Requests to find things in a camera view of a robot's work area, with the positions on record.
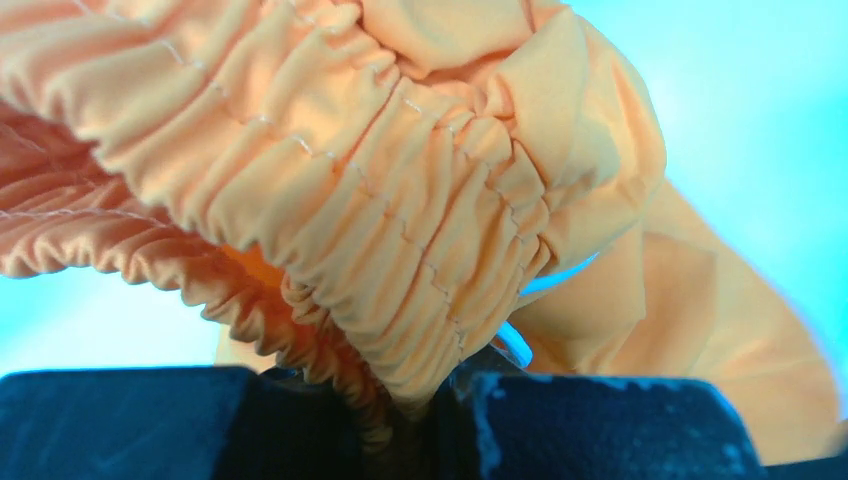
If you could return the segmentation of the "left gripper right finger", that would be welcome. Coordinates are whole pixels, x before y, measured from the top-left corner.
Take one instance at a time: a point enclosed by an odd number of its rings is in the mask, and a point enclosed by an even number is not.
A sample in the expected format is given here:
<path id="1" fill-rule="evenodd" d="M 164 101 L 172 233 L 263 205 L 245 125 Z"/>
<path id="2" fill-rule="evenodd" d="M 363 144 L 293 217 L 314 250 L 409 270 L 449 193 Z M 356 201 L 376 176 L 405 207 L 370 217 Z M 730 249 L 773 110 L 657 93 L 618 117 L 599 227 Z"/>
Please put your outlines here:
<path id="1" fill-rule="evenodd" d="M 430 420 L 440 479 L 843 479 L 847 455 L 764 465 L 711 385 L 530 375 L 486 347 L 440 388 Z"/>

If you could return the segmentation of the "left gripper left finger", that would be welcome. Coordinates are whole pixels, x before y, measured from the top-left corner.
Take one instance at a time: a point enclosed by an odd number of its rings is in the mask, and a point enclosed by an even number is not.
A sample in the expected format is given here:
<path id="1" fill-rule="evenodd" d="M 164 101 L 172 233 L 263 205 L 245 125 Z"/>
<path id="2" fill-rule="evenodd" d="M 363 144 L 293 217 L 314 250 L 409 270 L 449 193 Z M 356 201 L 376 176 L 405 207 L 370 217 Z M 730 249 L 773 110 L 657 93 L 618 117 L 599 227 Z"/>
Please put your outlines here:
<path id="1" fill-rule="evenodd" d="M 5 479 L 360 479 L 341 400 L 292 370 L 50 370 L 1 381 Z"/>

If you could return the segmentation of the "orange shorts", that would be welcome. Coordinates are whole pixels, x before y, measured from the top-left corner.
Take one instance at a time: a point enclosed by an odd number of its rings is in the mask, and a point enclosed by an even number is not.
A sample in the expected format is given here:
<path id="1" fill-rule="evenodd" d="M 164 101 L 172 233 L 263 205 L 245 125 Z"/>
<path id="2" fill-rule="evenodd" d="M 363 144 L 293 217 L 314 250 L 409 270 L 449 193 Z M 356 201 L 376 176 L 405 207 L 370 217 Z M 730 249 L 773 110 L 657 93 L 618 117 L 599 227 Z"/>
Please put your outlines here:
<path id="1" fill-rule="evenodd" d="M 703 379 L 765 463 L 831 453 L 823 354 L 665 166 L 558 1 L 1 5 L 2 274 L 179 290 L 373 449 L 511 323 L 534 372 Z"/>

